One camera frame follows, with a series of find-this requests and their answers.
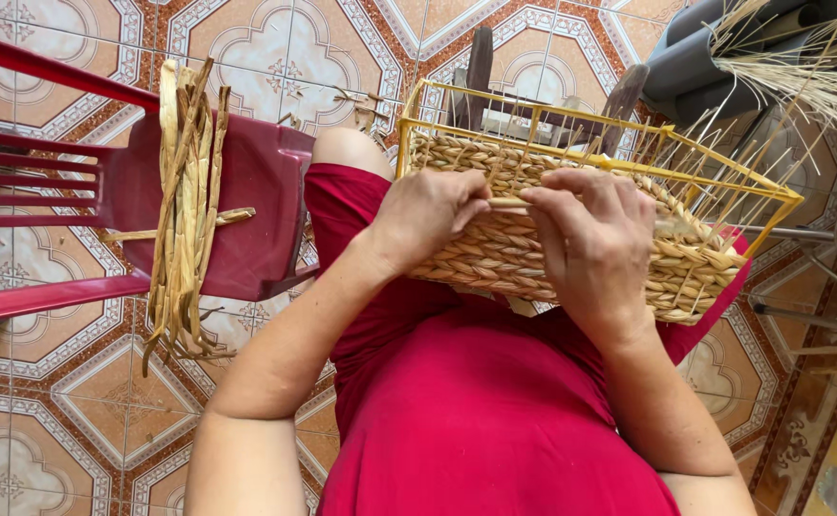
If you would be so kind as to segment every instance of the woven basket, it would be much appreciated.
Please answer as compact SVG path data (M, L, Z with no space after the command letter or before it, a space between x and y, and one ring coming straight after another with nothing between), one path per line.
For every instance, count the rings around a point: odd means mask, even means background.
M511 196L539 185L545 171L575 167L545 155L501 149L495 143L474 142L451 136L416 135L411 167L433 171L479 170L489 179L495 196ZM696 219L667 190L640 173L613 171L631 177L656 199L659 214L675 214L693 227L696 235L674 237L658 233L645 282L648 305L658 321L695 324L711 307L747 259L724 239L710 239L711 228ZM506 296L557 303L543 270L542 248L536 225L529 217L488 214L473 219L463 235L412 271L412 276L476 287ZM702 246L702 240L708 243Z
M488 106L494 123L483 124L482 132L454 127L451 121L457 119L456 111L467 112L473 106ZM585 125L591 129L602 127L604 132L588 140L583 150L540 143L544 134L549 141L550 135L560 137L562 131L581 131L579 128ZM619 158L594 154L599 139L610 127L621 131L622 141L628 145L622 146L628 150L621 150ZM727 158L677 134L673 126L655 128L426 79L418 81L404 104L397 128L397 177L423 168L479 170L488 179L493 194L500 197L514 197L523 188L538 186L543 172L560 167L596 167L629 177L656 200L659 214L679 217L692 229L693 234L688 236L654 233L645 287L655 319L666 323L697 323L769 230L804 201L785 186L786 179L772 181L752 170L757 162L747 166L749 160L744 161L745 156ZM575 132L569 141L577 141L577 135ZM705 171L714 177L707 177ZM676 195L665 186L674 189ZM739 224L752 224L770 201L775 201L778 208L757 240L741 255L731 247L735 236L722 237L721 233L728 232L726 226L733 208L749 205L749 195L755 197L755 204L748 217L744 217L741 208ZM701 217L714 219L714 228L690 213L687 204L698 206ZM529 217L490 213L472 220L460 238L411 275L556 303L543 265L536 225Z

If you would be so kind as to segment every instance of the woman's right hand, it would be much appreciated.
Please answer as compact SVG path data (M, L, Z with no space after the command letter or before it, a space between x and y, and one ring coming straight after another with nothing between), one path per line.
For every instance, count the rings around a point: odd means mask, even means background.
M601 352L634 344L654 327L645 304L654 200L630 178L560 169L520 192L562 307Z

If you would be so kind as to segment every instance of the white floral tile pattern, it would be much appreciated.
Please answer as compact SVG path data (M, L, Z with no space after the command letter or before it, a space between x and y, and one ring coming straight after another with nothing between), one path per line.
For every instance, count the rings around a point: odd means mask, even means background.
M468 63L474 28L493 29L490 87L553 104L575 96L581 109L599 113L626 68L647 60L666 24L688 3L0 0L0 41L150 90L157 88L154 67L164 58L198 68L210 55L216 65L206 91L214 99L218 88L230 85L231 113L267 122L286 118L285 125L293 115L310 135L370 125L390 133L386 146L393 158L395 115L408 88L416 77L450 81ZM429 92L423 102L437 102L437 94ZM0 68L1 130L121 147L143 116L140 108ZM736 143L751 119L739 120L724 147ZM802 124L779 145L798 149L798 135L814 132ZM818 167L805 163L792 178L806 201L786 224L826 229L837 214L837 136L827 135L813 153ZM63 194L20 187L1 193ZM0 214L52 213L71 211L25 201L0 205ZM317 264L312 230L304 236L298 266ZM816 252L837 269L829 249ZM817 475L812 443L830 435L835 421L826 413L837 410L837 387L796 373L816 360L791 353L824 340L837 343L837 335L751 310L751 303L764 300L837 316L834 288L799 258L791 242L767 241L745 292L677 366L725 433L751 492L779 516L803 509L809 493L800 486ZM127 267L121 249L101 244L92 229L0 228L0 289L122 275ZM203 330L240 349L312 282L255 303L203 297L201 311L211 311ZM529 317L553 308L508 302ZM165 364L156 353L145 377L141 357L151 331L145 305L141 297L108 299L0 322L0 514L182 510L192 430L229 360ZM311 511L341 445L334 375L327 363L296 417ZM816 412L821 406L828 409ZM802 410L813 415L797 416ZM50 470L58 473L47 475ZM786 476L787 490L778 480Z

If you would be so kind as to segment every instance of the straw scrap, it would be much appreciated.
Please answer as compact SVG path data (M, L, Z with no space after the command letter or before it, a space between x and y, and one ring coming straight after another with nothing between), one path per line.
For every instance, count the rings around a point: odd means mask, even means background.
M155 239L148 296L154 332L145 342L143 376L148 376L148 361L158 345L165 349L165 361L173 356L217 360L234 355L201 331L200 323L211 312L200 316L198 298L215 227L252 217L255 210L247 207L218 213L230 87L222 86L218 92L218 119L213 123L205 95L211 66L208 58L199 72L180 67L179 75L174 61L161 66L163 200L158 226L105 239Z

